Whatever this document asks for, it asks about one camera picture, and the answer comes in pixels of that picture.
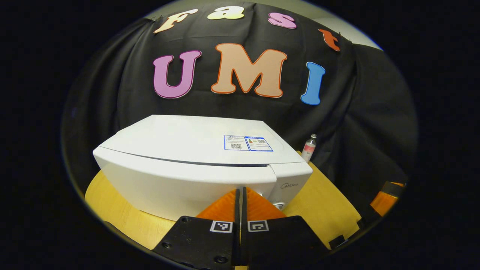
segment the round wooden table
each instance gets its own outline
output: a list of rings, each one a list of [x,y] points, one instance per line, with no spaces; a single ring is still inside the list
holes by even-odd
[[[322,243],[331,249],[330,241],[340,235],[348,239],[359,229],[357,222],[361,217],[332,182],[311,162],[309,165],[312,175],[283,212],[287,216],[302,216]],[[148,249],[153,249],[175,223],[134,208],[102,171],[90,183],[85,201],[101,219]]]

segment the white appliance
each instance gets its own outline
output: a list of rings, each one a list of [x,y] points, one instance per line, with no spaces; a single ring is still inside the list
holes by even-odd
[[[152,115],[99,145],[93,155],[135,208],[176,221],[248,186],[280,210],[311,167],[263,121]]]

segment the letter m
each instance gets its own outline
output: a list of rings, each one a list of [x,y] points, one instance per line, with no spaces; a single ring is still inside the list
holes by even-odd
[[[218,80],[211,90],[218,94],[231,94],[236,87],[232,84],[233,73],[237,76],[240,88],[248,93],[259,76],[260,84],[255,88],[259,96],[279,98],[283,95],[280,89],[283,61],[287,55],[281,51],[268,49],[252,63],[247,52],[240,44],[223,43],[215,47],[221,54]]]

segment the blue letter i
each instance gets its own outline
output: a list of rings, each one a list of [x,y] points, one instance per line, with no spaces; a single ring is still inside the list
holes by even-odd
[[[305,94],[301,95],[300,100],[308,105],[318,105],[320,104],[320,85],[325,69],[314,62],[307,62],[307,68],[309,70],[307,90]]]

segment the label sticker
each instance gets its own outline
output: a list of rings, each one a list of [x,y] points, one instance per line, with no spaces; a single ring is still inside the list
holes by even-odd
[[[248,143],[248,149],[250,149],[250,151],[273,152],[272,148],[270,147],[270,145],[267,143],[267,141],[263,137],[248,137],[248,136],[245,136],[245,140]]]
[[[307,152],[313,152],[315,150],[315,147],[311,147],[311,146],[308,146],[308,145],[305,145],[305,147],[303,148],[303,150],[307,151]]]
[[[250,151],[244,136],[225,135],[225,150]]]

